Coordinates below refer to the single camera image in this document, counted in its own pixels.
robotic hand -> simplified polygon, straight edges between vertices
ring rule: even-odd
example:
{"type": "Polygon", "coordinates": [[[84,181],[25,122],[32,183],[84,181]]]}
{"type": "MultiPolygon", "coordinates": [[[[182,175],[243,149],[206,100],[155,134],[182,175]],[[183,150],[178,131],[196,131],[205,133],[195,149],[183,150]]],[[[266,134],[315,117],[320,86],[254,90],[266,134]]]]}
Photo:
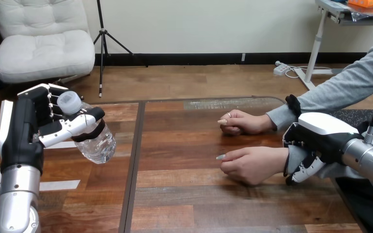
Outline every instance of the robotic hand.
{"type": "Polygon", "coordinates": [[[82,132],[104,116],[93,108],[62,119],[55,104],[67,88],[40,84],[4,100],[0,109],[0,233],[39,233],[37,204],[43,149],[82,132]]]}
{"type": "Polygon", "coordinates": [[[310,151],[287,184],[300,183],[326,163],[340,163],[357,171],[373,184],[373,119],[363,137],[347,123],[323,113],[304,113],[283,136],[284,147],[295,145],[310,151]]]}

white cable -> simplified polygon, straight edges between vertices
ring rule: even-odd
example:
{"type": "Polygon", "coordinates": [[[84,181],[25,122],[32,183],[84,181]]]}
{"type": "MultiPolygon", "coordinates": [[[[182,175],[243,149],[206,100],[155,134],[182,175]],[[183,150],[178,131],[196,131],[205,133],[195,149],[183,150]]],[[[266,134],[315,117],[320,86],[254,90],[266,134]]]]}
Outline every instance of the white cable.
{"type": "MultiPolygon", "coordinates": [[[[291,67],[291,66],[289,66],[289,70],[288,70],[287,72],[285,72],[285,75],[286,75],[287,77],[289,77],[289,78],[292,78],[292,79],[298,79],[299,76],[294,77],[294,76],[289,76],[289,75],[288,75],[288,72],[290,72],[291,70],[295,72],[294,69],[297,69],[297,68],[300,68],[300,69],[302,69],[302,70],[307,70],[306,68],[308,68],[308,67],[307,67],[307,66],[300,66],[300,67],[291,67]]],[[[329,68],[329,67],[314,67],[314,69],[315,69],[315,68],[319,68],[319,69],[331,69],[331,68],[329,68]]]]}

long fingernail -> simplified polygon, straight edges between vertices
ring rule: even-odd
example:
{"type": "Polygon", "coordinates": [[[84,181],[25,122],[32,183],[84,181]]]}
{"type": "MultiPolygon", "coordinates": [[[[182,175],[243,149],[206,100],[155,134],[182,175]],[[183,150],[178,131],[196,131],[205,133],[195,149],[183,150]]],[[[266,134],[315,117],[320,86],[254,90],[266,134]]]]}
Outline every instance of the long fingernail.
{"type": "Polygon", "coordinates": [[[228,123],[228,121],[226,119],[222,119],[222,120],[218,121],[218,124],[220,124],[220,125],[226,125],[226,123],[228,123]]]}
{"type": "Polygon", "coordinates": [[[225,158],[225,156],[226,156],[225,154],[222,154],[222,155],[218,156],[216,159],[221,160],[221,159],[225,158]]]}

power strip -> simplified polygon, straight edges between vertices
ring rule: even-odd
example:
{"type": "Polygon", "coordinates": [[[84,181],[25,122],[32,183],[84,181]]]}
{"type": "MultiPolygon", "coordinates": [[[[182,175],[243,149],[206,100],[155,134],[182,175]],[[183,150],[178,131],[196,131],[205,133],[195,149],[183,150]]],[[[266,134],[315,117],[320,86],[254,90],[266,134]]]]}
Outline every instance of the power strip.
{"type": "Polygon", "coordinates": [[[277,66],[274,69],[274,74],[276,74],[276,75],[284,75],[288,70],[289,70],[289,66],[286,65],[286,64],[284,64],[284,63],[281,63],[279,66],[277,66]]]}

wooden table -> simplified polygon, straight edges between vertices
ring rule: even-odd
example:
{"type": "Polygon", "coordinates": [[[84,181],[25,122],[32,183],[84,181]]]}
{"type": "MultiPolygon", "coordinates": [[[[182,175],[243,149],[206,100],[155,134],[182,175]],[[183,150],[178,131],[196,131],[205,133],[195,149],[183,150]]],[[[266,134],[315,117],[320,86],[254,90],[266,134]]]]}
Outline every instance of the wooden table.
{"type": "Polygon", "coordinates": [[[96,165],[76,148],[45,150],[42,182],[80,183],[75,190],[41,192],[42,232],[361,232],[330,180],[286,186],[278,174],[247,187],[220,171],[218,155],[280,147],[282,132],[229,137],[217,119],[232,109],[261,115],[282,104],[236,98],[100,105],[116,154],[96,165]]]}
{"type": "Polygon", "coordinates": [[[76,148],[48,149],[41,182],[80,180],[76,189],[40,192],[43,233],[118,232],[138,103],[102,105],[117,141],[114,157],[97,165],[76,148]]]}

